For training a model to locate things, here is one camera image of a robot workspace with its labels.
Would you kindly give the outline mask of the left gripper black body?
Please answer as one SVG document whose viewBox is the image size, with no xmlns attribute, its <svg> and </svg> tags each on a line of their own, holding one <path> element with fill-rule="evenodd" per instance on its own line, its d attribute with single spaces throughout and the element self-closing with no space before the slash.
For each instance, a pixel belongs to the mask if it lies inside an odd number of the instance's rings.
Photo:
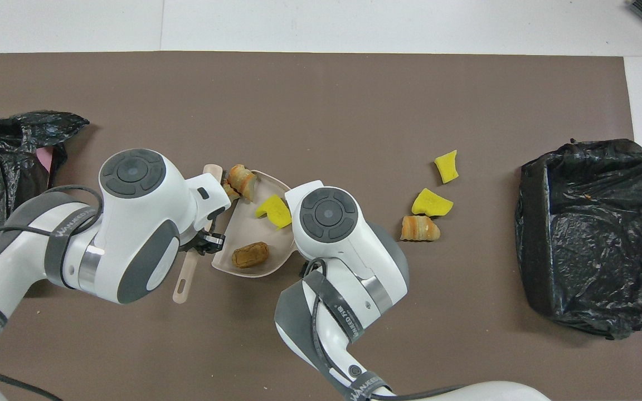
<svg viewBox="0 0 642 401">
<path fill-rule="evenodd" d="M 193 251 L 199 255 L 214 254 L 222 251 L 225 235 L 221 233 L 198 233 L 191 241 L 181 245 L 181 252 Z"/>
</svg>

